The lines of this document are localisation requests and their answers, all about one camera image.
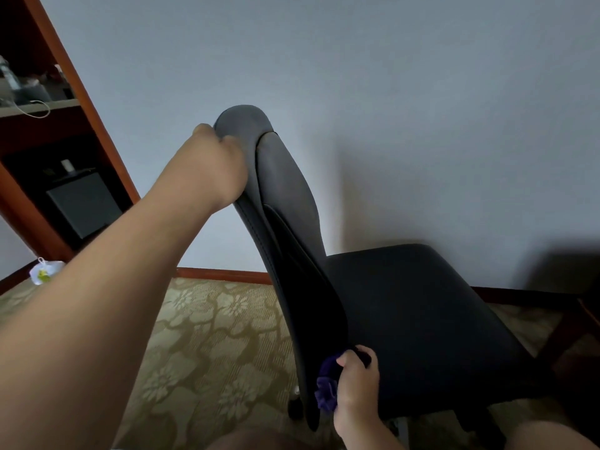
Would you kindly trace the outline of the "person's right hand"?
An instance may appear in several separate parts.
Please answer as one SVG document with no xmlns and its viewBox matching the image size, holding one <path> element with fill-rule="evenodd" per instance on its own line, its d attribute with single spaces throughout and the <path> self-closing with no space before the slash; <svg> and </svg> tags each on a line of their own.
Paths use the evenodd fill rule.
<svg viewBox="0 0 600 450">
<path fill-rule="evenodd" d="M 356 350 L 371 350 L 371 376 L 340 376 L 337 388 L 337 408 L 341 414 L 379 417 L 379 367 L 375 352 L 357 345 Z"/>
</svg>

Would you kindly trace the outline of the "person's left hand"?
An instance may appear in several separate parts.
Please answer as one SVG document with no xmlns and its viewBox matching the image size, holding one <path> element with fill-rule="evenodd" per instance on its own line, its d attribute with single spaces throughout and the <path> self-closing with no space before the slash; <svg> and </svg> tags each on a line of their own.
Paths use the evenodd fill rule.
<svg viewBox="0 0 600 450">
<path fill-rule="evenodd" d="M 194 158 L 192 134 L 159 175 L 149 194 L 177 211 L 208 218 L 240 197 L 248 181 L 244 158 Z"/>
</svg>

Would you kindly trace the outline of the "purple cleaning cloth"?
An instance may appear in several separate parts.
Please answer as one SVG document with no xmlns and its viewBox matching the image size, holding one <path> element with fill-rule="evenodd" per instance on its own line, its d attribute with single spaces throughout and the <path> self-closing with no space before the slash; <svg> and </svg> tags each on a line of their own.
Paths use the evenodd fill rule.
<svg viewBox="0 0 600 450">
<path fill-rule="evenodd" d="M 317 375 L 316 391 L 314 393 L 317 406 L 321 410 L 334 412 L 337 408 L 338 381 L 341 369 L 336 360 L 346 350 L 350 349 L 356 350 L 356 346 L 349 346 L 341 352 L 328 356 L 321 364 L 319 374 Z"/>
</svg>

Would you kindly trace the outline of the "black leather office chair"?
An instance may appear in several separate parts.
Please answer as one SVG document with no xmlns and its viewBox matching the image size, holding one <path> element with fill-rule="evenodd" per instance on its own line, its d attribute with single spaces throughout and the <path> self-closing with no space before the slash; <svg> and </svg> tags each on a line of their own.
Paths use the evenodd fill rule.
<svg viewBox="0 0 600 450">
<path fill-rule="evenodd" d="M 223 111 L 219 137 L 240 139 L 248 181 L 234 203 L 273 283 L 292 338 L 298 397 L 292 420 L 317 431 L 333 400 L 324 363 L 361 344 L 379 359 L 379 416 L 454 411 L 487 450 L 505 436 L 488 407 L 544 395 L 549 370 L 434 249 L 421 243 L 327 256 L 319 213 L 296 162 L 266 114 Z"/>
</svg>

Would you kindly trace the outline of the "person's left forearm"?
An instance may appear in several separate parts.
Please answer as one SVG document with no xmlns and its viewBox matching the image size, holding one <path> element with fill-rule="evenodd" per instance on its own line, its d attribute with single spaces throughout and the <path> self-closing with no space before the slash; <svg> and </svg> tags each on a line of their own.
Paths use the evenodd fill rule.
<svg viewBox="0 0 600 450">
<path fill-rule="evenodd" d="M 154 189 L 0 328 L 0 450 L 110 450 L 169 283 L 218 206 Z"/>
</svg>

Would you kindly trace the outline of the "person's right forearm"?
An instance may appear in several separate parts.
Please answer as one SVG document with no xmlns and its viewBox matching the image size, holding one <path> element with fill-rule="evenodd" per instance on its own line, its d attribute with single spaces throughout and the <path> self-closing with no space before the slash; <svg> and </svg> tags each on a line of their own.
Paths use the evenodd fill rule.
<svg viewBox="0 0 600 450">
<path fill-rule="evenodd" d="M 346 450 L 406 450 L 378 417 L 334 415 L 334 427 Z"/>
</svg>

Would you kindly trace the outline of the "brown wooden baseboard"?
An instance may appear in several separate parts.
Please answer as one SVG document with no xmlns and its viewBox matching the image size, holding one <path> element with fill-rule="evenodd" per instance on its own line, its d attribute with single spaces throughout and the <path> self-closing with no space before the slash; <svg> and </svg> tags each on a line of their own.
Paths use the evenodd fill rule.
<svg viewBox="0 0 600 450">
<path fill-rule="evenodd" d="M 0 280 L 0 295 L 29 279 L 29 271 L 36 264 L 31 262 Z M 220 269 L 196 269 L 178 267 L 176 278 L 209 279 L 217 281 L 240 282 L 247 284 L 271 285 L 271 279 L 265 272 L 229 271 Z M 543 308 L 556 311 L 573 309 L 581 295 L 567 293 L 539 292 L 536 290 L 517 290 L 508 288 L 474 287 L 473 290 L 484 302 L 518 307 Z"/>
</svg>

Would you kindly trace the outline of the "black safe box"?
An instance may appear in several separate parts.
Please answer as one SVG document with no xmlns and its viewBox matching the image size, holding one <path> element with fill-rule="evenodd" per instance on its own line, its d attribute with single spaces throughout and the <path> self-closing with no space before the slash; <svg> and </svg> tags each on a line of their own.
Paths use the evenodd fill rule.
<svg viewBox="0 0 600 450">
<path fill-rule="evenodd" d="M 123 214 L 98 172 L 63 181 L 46 195 L 79 240 L 106 228 Z"/>
</svg>

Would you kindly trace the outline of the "brown wooden cabinet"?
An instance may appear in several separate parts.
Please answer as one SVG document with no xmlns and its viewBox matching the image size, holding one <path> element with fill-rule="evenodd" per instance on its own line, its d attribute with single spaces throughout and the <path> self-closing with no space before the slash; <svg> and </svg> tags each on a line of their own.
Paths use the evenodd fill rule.
<svg viewBox="0 0 600 450">
<path fill-rule="evenodd" d="M 37 256 L 69 261 L 105 228 L 79 240 L 46 191 L 98 172 L 123 213 L 140 195 L 41 0 L 0 0 L 0 55 L 52 99 L 0 99 L 0 215 Z M 63 159 L 75 174 L 65 173 Z"/>
</svg>

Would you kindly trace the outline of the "dark wooden table leg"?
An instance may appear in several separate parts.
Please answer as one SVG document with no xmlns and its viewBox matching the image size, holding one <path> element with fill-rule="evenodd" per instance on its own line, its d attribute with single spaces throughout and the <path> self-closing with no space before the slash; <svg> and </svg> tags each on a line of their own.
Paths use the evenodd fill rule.
<svg viewBox="0 0 600 450">
<path fill-rule="evenodd" d="M 592 335 L 600 344 L 600 295 L 577 298 L 575 305 L 565 311 L 536 359 L 552 367 L 567 350 L 587 334 Z"/>
</svg>

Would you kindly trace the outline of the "white plastic bag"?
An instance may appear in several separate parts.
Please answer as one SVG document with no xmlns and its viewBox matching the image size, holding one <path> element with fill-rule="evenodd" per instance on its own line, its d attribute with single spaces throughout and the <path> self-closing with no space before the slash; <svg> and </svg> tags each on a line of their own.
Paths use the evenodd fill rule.
<svg viewBox="0 0 600 450">
<path fill-rule="evenodd" d="M 64 266 L 63 261 L 47 261 L 43 257 L 38 257 L 37 262 L 29 270 L 29 277 L 34 285 L 40 286 L 48 283 Z"/>
</svg>

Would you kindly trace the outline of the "person's right leg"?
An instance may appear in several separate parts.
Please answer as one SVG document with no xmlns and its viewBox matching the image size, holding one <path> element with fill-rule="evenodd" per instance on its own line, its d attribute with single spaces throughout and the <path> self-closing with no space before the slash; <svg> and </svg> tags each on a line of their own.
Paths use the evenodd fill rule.
<svg viewBox="0 0 600 450">
<path fill-rule="evenodd" d="M 503 450 L 600 450 L 600 446 L 564 424 L 528 421 L 507 438 Z"/>
</svg>

